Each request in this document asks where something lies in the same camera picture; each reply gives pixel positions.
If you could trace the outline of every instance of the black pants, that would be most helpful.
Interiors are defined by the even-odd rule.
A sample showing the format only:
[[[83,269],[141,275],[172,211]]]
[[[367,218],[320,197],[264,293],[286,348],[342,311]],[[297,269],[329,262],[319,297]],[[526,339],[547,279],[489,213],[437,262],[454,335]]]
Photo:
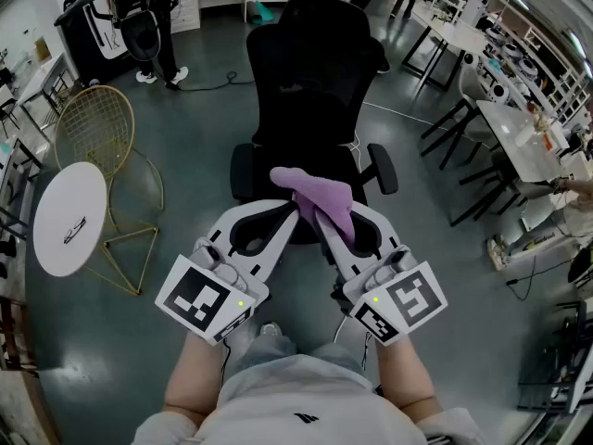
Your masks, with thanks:
[[[416,0],[410,0],[408,2],[408,8],[406,8],[406,11],[404,12],[404,15],[409,17],[411,15],[411,10],[414,7],[414,3],[416,2]],[[393,10],[391,10],[391,14],[392,15],[397,15],[399,9],[401,8],[402,4],[404,3],[404,0],[397,0],[396,4],[393,6]]]
[[[160,35],[160,51],[158,52],[158,64],[163,69],[165,81],[171,81],[177,74],[177,65],[175,64],[175,55],[173,54],[173,41],[170,38],[170,11],[151,7],[150,10],[155,14],[158,25],[158,34]],[[152,61],[138,61],[138,68],[147,76],[153,70]]]

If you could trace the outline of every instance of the gold wire chair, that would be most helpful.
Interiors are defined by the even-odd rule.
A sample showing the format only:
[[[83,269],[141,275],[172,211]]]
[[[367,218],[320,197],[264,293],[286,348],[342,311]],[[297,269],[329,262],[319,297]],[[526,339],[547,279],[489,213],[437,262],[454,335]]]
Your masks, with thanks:
[[[116,224],[112,214],[113,209],[111,208],[111,191],[115,175],[124,168],[132,150],[148,163],[160,192],[158,208],[162,210],[164,206],[164,190],[160,174],[155,165],[133,147],[134,133],[135,124],[130,101],[114,87],[104,85],[90,87],[76,95],[66,105],[57,122],[55,153],[58,168],[63,170],[71,163],[88,161],[103,173],[109,183],[107,205],[109,219],[118,233],[124,227],[131,228],[130,226]],[[93,269],[89,270],[111,284],[134,295],[139,295],[146,265],[157,238],[158,228],[148,222],[141,222],[140,226],[134,226],[132,229],[132,232],[125,235],[104,240],[99,247],[99,250],[107,257],[109,264],[123,279],[124,285],[114,282]],[[113,242],[126,240],[145,233],[153,233],[153,236],[140,281],[138,286],[134,286],[108,249]]]

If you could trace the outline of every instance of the gray concrete floor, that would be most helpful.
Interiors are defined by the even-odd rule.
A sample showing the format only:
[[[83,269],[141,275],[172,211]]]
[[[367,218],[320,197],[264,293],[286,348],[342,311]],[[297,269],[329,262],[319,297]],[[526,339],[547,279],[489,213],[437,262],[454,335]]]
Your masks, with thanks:
[[[392,71],[375,78],[366,101],[436,121],[457,101],[457,90],[453,87],[445,94],[424,87],[418,93],[419,80],[400,66],[423,27],[413,20],[387,22],[376,16],[372,26],[385,45]],[[250,29],[234,10],[207,12],[202,30],[175,35],[178,64],[190,70],[183,86],[221,83],[230,70],[237,71],[240,80],[252,79],[245,46]],[[419,59],[426,59],[433,49],[427,40]],[[447,72],[454,58],[448,54],[439,68]],[[139,85],[132,72],[112,85],[132,103],[135,145],[160,169],[166,206],[154,218],[161,234],[138,298],[87,272],[53,278],[41,269],[33,249],[27,249],[27,299],[40,376],[67,445],[130,442],[136,427],[160,409],[185,330],[154,306],[154,298],[177,255],[190,253],[195,240],[236,204],[229,186],[231,155],[258,126],[253,85],[174,93],[161,82]],[[479,222],[449,226],[485,189],[480,183],[459,186],[457,181],[486,166],[487,150],[482,149],[470,167],[462,166],[472,147],[464,140],[441,172],[437,167],[442,150],[420,157],[420,134],[428,124],[390,110],[365,105],[360,111],[357,130],[362,146],[384,145],[400,183],[399,192],[389,197],[370,183],[369,205],[391,221],[417,259],[430,261],[449,302],[411,337],[443,405],[467,407],[489,443],[510,443],[532,418],[514,411],[522,364],[545,332],[552,304],[571,295],[565,285],[567,269],[536,277],[528,300],[517,301],[504,286],[505,279],[529,273],[531,263],[496,273],[485,250],[488,235],[505,223],[517,223],[517,209],[503,217],[494,214],[508,198],[502,197]],[[34,203],[57,172],[52,158],[38,181]],[[363,149],[362,167],[368,163]],[[124,199],[121,196],[114,199],[116,205]],[[126,255],[125,261],[133,263],[134,252]],[[538,258],[538,270],[566,255],[557,251]],[[289,247],[269,281],[273,299],[256,320],[279,321],[304,351],[330,341],[341,320],[329,298],[333,282],[334,270],[318,246]],[[526,287],[517,286],[521,291]],[[364,333],[348,321],[339,342],[361,356],[363,338]],[[378,383],[373,348],[367,369]]]

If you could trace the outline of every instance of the white sneaker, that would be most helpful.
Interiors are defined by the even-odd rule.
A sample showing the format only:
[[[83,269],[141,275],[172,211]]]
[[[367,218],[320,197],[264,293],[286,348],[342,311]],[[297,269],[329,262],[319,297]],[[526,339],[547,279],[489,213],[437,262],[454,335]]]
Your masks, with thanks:
[[[180,81],[183,81],[187,77],[187,74],[189,74],[189,69],[183,66],[177,70],[177,74],[173,79],[170,80],[170,83],[177,85]]]
[[[156,80],[157,76],[155,76],[152,72],[147,76],[144,76],[144,74],[140,70],[136,72],[136,81],[139,83],[152,84]]]
[[[488,249],[488,256],[494,264],[494,268],[500,272],[507,266],[507,256],[500,249],[500,245],[494,238],[486,241],[486,248]]]
[[[280,326],[278,326],[278,324],[276,324],[275,322],[269,322],[269,323],[265,323],[261,326],[261,329],[259,330],[259,334],[260,335],[269,335],[271,337],[281,337],[282,330],[280,329]]]

